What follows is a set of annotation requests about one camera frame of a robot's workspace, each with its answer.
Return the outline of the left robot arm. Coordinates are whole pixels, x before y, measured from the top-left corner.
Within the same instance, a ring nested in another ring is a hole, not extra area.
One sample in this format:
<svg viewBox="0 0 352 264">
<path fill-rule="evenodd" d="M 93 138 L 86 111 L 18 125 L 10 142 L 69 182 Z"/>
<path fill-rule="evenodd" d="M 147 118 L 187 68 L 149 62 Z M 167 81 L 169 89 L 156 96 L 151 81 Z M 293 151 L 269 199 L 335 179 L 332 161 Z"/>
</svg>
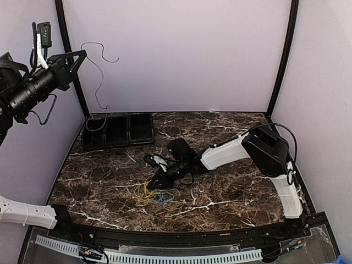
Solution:
<svg viewBox="0 0 352 264">
<path fill-rule="evenodd" d="M 27 116 L 56 89 L 67 91 L 87 57 L 84 50 L 49 57 L 40 69 L 29 71 L 14 62 L 10 53 L 1 56 L 1 140 L 14 122 L 27 124 Z M 41 206 L 1 197 L 1 222 L 54 229 L 66 240 L 78 234 L 65 206 Z"/>
</svg>

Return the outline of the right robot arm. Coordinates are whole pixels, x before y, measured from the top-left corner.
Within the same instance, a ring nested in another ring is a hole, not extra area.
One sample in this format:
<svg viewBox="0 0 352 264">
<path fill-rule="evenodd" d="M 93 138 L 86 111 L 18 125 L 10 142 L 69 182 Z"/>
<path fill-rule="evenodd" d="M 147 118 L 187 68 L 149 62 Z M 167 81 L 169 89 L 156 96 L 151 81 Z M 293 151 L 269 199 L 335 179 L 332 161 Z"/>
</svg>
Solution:
<svg viewBox="0 0 352 264">
<path fill-rule="evenodd" d="M 172 159 L 158 154 L 146 155 L 145 162 L 158 170 L 147 183 L 148 190 L 167 190 L 176 180 L 187 174 L 201 175 L 226 164 L 252 159 L 259 171 L 270 178 L 277 190 L 287 222 L 281 225 L 280 233 L 287 239 L 295 237 L 302 229 L 298 219 L 303 206 L 294 185 L 296 157 L 290 157 L 289 143 L 270 127 L 260 124 L 242 134 L 196 152 L 183 139 L 171 141 L 167 149 Z"/>
</svg>

